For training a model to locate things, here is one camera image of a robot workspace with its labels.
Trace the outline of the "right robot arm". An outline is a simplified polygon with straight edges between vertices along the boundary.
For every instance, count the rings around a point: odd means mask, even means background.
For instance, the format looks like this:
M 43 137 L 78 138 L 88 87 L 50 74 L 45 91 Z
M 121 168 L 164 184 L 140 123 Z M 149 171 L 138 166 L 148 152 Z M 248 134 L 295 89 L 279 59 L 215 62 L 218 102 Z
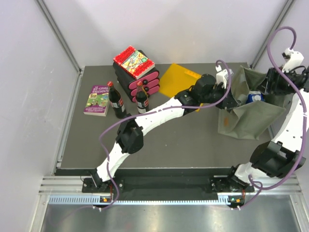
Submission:
M 296 74 L 296 80 L 280 69 L 276 71 L 295 92 L 290 111 L 271 141 L 259 145 L 248 163 L 231 168 L 225 179 L 230 191 L 245 189 L 249 185 L 259 190 L 274 189 L 289 179 L 306 161 L 303 153 L 309 125 L 309 71 Z

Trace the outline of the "grape juice carton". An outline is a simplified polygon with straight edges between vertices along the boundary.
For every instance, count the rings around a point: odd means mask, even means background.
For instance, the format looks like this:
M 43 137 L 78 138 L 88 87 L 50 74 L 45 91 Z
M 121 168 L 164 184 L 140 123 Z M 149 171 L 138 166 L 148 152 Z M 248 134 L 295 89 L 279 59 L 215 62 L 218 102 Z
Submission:
M 263 94 L 260 91 L 250 91 L 246 100 L 246 104 L 257 101 L 265 101 Z

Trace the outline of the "green canvas bag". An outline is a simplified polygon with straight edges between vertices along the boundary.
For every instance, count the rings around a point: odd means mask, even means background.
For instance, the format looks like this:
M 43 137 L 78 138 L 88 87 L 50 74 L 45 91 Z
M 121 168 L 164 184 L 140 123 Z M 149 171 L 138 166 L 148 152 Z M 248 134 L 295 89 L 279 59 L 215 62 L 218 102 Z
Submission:
M 239 106 L 219 111 L 218 133 L 237 139 L 258 140 L 285 111 L 284 95 L 267 94 L 264 101 L 247 103 L 249 93 L 266 79 L 266 74 L 240 66 L 232 77 L 231 93 Z

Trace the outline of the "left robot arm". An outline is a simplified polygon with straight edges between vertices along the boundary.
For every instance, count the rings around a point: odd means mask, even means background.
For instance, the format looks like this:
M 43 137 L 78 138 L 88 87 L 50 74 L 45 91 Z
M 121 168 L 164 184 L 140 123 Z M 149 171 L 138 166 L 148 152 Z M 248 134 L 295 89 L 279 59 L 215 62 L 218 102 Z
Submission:
M 204 74 L 193 86 L 180 91 L 166 103 L 117 122 L 119 128 L 111 151 L 105 151 L 106 159 L 90 174 L 94 188 L 103 192 L 110 183 L 115 184 L 113 177 L 117 169 L 129 155 L 142 149 L 144 136 L 154 128 L 197 109 L 235 107 L 237 102 L 231 100 L 231 75 L 230 69 L 222 70 L 216 76 Z

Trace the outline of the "cola bottle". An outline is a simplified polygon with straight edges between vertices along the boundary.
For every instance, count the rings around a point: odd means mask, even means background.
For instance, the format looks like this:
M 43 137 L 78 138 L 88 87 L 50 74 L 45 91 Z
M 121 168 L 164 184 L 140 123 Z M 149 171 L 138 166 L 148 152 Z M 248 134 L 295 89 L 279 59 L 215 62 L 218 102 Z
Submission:
M 113 108 L 116 117 L 122 119 L 126 115 L 126 109 L 123 99 L 119 91 L 116 90 L 116 88 L 114 87 L 112 81 L 109 81 L 107 83 L 107 86 L 109 87 L 109 102 L 111 104 L 111 107 Z
M 142 81 L 137 82 L 136 104 L 140 114 L 149 111 L 149 100 L 146 91 L 143 88 Z

